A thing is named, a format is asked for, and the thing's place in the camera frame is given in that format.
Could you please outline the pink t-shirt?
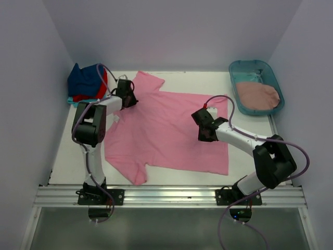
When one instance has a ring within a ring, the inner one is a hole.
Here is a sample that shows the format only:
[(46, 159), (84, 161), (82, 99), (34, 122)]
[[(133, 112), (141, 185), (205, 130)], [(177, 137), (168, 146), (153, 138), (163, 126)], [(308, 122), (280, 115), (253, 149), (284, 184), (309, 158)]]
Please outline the pink t-shirt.
[(201, 142), (192, 114), (205, 102), (228, 115), (225, 98), (162, 91), (164, 80), (139, 71), (138, 103), (114, 113), (104, 139), (105, 159), (132, 184), (147, 182), (146, 166), (228, 175), (228, 146)]

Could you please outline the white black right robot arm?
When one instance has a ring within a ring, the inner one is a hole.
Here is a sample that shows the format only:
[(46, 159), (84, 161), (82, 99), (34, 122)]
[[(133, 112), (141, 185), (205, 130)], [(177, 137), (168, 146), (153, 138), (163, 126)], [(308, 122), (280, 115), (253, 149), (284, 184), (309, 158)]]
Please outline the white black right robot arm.
[(207, 108), (201, 108), (191, 117), (199, 128), (198, 140), (220, 141), (230, 144), (253, 157), (255, 172), (238, 180), (231, 188), (221, 188), (217, 196), (227, 204), (244, 204), (250, 195), (264, 188), (274, 189), (294, 173), (297, 165), (283, 139), (273, 135), (260, 140), (257, 135), (245, 135), (229, 120), (213, 118)]

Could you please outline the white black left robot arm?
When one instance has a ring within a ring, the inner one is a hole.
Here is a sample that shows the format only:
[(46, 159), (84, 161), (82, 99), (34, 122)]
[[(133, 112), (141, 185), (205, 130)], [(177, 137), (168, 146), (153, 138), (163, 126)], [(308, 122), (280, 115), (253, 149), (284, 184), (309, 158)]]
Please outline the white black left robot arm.
[(106, 135), (107, 116), (135, 106), (134, 82), (119, 79), (110, 95), (93, 102), (81, 102), (76, 108), (71, 136), (84, 157), (85, 181), (79, 196), (100, 205), (112, 199), (107, 191), (106, 176), (101, 162), (101, 144)]

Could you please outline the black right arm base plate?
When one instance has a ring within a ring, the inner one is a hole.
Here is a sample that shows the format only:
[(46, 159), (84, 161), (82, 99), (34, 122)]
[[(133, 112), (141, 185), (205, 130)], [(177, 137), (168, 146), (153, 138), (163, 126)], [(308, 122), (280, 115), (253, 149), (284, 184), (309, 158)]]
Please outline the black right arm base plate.
[(222, 188), (215, 190), (215, 201), (218, 206), (228, 206), (239, 200), (240, 202), (237, 203), (238, 206), (260, 206), (263, 204), (260, 194), (256, 194), (254, 197), (247, 199), (245, 199), (245, 197), (246, 196), (243, 195), (240, 191), (236, 191), (231, 186), (223, 186)]

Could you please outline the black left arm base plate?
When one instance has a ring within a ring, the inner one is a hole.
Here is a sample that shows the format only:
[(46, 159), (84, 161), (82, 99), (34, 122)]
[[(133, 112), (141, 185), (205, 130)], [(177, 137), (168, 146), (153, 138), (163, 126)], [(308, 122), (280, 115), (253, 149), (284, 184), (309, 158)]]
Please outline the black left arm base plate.
[(109, 195), (102, 193), (102, 195), (87, 194), (83, 189), (76, 191), (75, 193), (79, 196), (79, 205), (116, 205), (122, 206), (125, 197), (124, 189), (108, 189)]

